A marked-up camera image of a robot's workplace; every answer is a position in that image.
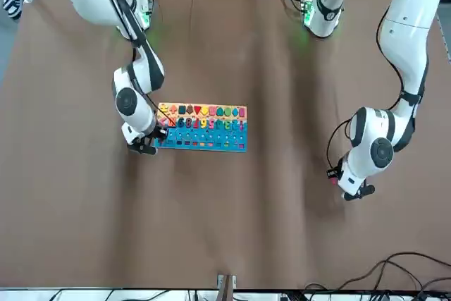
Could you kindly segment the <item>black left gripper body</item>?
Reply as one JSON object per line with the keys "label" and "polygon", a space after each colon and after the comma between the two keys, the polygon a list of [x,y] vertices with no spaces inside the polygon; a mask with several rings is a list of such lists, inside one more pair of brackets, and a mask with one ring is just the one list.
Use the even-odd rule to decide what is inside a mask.
{"label": "black left gripper body", "polygon": [[345,192],[343,194],[343,199],[345,201],[352,201],[352,200],[356,200],[356,199],[362,199],[365,196],[368,195],[372,195],[373,193],[375,193],[375,187],[373,185],[365,185],[365,186],[361,186],[357,193],[355,193],[354,195],[351,195],[347,192]]}

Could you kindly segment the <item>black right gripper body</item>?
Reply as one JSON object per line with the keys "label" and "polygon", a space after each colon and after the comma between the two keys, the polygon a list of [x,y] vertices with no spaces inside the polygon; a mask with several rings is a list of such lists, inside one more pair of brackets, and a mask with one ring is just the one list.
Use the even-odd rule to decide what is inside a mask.
{"label": "black right gripper body", "polygon": [[153,139],[151,135],[139,136],[131,144],[127,145],[127,147],[132,152],[154,156],[157,154],[158,149],[152,145]]}

